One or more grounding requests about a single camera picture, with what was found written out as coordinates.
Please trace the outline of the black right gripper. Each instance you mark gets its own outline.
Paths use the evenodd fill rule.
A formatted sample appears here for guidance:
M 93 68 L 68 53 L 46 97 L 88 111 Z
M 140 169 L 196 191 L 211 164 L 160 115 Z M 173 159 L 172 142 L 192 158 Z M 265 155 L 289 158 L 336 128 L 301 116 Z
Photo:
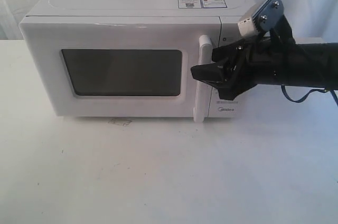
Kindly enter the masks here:
M 280 45 L 278 37 L 262 37 L 255 41 L 241 39 L 213 49 L 212 61 L 191 68 L 193 79 L 211 85 L 221 100 L 234 100 L 256 85 L 279 86 L 275 76 L 271 82 L 258 79 L 254 56 L 262 55 Z

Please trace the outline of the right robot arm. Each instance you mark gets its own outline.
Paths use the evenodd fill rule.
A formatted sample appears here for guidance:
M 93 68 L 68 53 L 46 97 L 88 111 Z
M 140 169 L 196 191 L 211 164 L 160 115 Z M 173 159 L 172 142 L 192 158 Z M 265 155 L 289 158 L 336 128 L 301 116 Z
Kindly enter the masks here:
M 221 100 L 234 100 L 257 85 L 308 87 L 310 93 L 337 95 L 337 43 L 297 44 L 285 16 L 256 36 L 213 49 L 212 63 L 193 66 L 193 79 L 218 91 Z

